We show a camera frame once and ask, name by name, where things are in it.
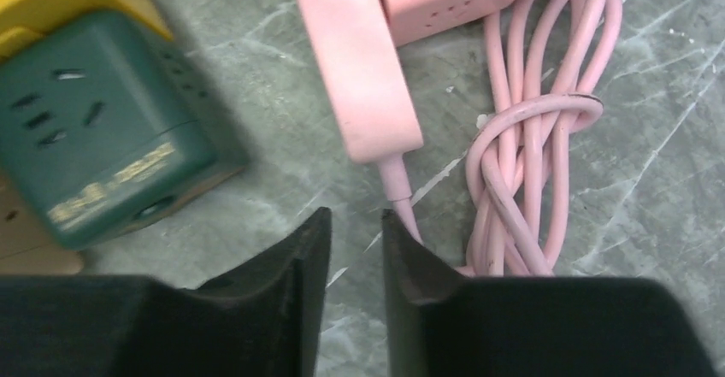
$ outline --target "coiled cable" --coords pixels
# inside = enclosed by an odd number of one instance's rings
[[[615,48],[622,24],[622,0],[551,0],[524,56],[524,36],[534,0],[516,0],[506,56],[501,14],[484,20],[486,54],[496,114],[479,131],[466,158],[466,181],[477,212],[466,250],[469,276],[552,275],[569,214],[569,135],[591,126],[603,112],[592,95]],[[551,91],[541,94],[547,41],[570,4],[569,49]],[[604,17],[600,40],[585,66]],[[388,198],[418,241],[402,157],[379,164]],[[539,246],[541,201],[551,177],[551,222]],[[523,186],[523,201],[514,195]]]

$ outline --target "marble floor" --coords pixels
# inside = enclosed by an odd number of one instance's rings
[[[725,0],[625,0],[597,93],[603,118],[572,138],[571,216],[560,274],[661,280],[725,371]],[[294,0],[157,0],[214,80],[256,163],[177,215],[89,250],[91,273],[196,286],[334,213],[318,375],[386,375],[380,212],[372,168],[347,161]],[[565,26],[559,28],[564,39]],[[423,236],[460,262],[474,208],[462,156],[492,112],[481,25],[403,47],[427,144],[408,158]],[[551,43],[548,67],[563,53]]]

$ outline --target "power strip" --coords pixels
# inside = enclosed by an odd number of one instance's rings
[[[70,250],[159,221],[249,160],[183,53],[118,11],[11,57],[0,83],[0,168]]]

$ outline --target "beige object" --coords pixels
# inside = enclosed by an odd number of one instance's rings
[[[0,170],[0,274],[77,274],[83,260],[64,250]]]

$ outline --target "black object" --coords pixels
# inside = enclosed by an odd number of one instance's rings
[[[383,247],[391,377],[716,375],[653,281],[467,279],[391,211]]]
[[[331,212],[197,290],[131,276],[0,279],[0,375],[312,376]]]

